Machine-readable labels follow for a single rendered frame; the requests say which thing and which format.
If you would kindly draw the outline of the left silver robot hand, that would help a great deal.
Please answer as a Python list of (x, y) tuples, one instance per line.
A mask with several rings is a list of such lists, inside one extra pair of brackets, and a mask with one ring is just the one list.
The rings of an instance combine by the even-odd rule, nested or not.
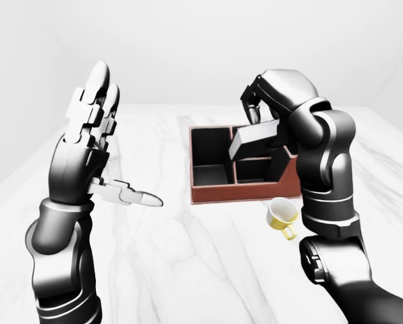
[(50, 199), (81, 205), (98, 194), (111, 203), (161, 207), (163, 201), (158, 196), (137, 191), (121, 180), (106, 183), (102, 177), (109, 159), (107, 137), (115, 131), (119, 105), (119, 88), (110, 83), (109, 77), (107, 64), (98, 61), (85, 87), (73, 94), (66, 113), (68, 126), (50, 166)]

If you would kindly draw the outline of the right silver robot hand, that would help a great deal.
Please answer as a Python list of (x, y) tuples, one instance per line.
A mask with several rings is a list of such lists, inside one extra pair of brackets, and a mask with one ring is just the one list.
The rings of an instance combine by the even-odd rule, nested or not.
[(286, 122), (303, 103), (318, 97), (311, 81), (296, 70), (273, 69), (258, 75), (242, 93), (245, 114), (251, 124), (261, 122), (259, 104), (264, 102), (274, 120), (279, 122), (277, 134), (267, 144), (269, 148), (287, 145), (293, 141)]

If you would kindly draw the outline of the grey book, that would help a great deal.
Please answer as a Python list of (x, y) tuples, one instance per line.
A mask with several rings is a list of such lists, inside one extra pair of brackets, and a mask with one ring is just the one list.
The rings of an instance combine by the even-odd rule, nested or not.
[(237, 128), (229, 148), (232, 161), (259, 157), (267, 152), (267, 143), (277, 135), (279, 120), (251, 124)]

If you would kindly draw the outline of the red-brown desk caddy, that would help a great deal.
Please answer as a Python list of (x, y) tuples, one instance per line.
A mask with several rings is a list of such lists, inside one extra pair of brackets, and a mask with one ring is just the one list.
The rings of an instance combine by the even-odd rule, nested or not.
[(231, 161), (237, 126), (192, 127), (190, 188), (193, 204), (300, 196), (297, 148), (283, 146), (260, 157)]

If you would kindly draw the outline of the yellow and white mug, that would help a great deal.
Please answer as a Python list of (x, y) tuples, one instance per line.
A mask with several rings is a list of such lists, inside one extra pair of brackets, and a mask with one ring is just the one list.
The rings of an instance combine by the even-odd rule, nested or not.
[(293, 240), (297, 236), (293, 224), (298, 215), (298, 209), (291, 200), (277, 197), (269, 202), (266, 220), (271, 228), (280, 230), (287, 240)]

